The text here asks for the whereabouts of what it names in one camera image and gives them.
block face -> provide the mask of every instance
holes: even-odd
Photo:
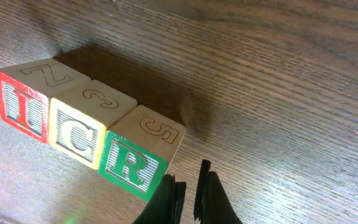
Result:
[[[91,80],[52,58],[1,68],[0,72],[49,98]]]
[[[48,98],[31,87],[0,72],[0,115],[2,120],[47,143]]]
[[[99,165],[101,176],[148,201],[167,167],[164,159],[107,131]]]
[[[98,168],[104,124],[52,98],[49,127],[49,144],[92,169]]]
[[[170,163],[186,133],[186,128],[139,105],[115,124],[110,131]]]
[[[136,100],[97,80],[53,97],[49,143],[98,169],[106,129],[136,107]]]

wood grain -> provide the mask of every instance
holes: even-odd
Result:
[[[0,67],[54,57],[183,123],[244,223],[358,223],[358,1],[0,1]],[[145,206],[0,119],[0,214],[131,223]]]

wooden table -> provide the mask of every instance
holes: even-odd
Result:
[[[358,0],[0,1],[0,68],[57,60],[187,127],[244,223],[358,223]],[[0,216],[131,223],[145,202],[0,119]]]

wooden block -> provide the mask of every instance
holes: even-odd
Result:
[[[47,143],[51,97],[90,80],[52,58],[1,68],[1,118],[36,140]]]
[[[185,133],[183,125],[140,105],[107,131],[99,174],[148,201]]]
[[[137,101],[92,80],[52,98],[49,143],[98,169],[106,130],[133,110]]]

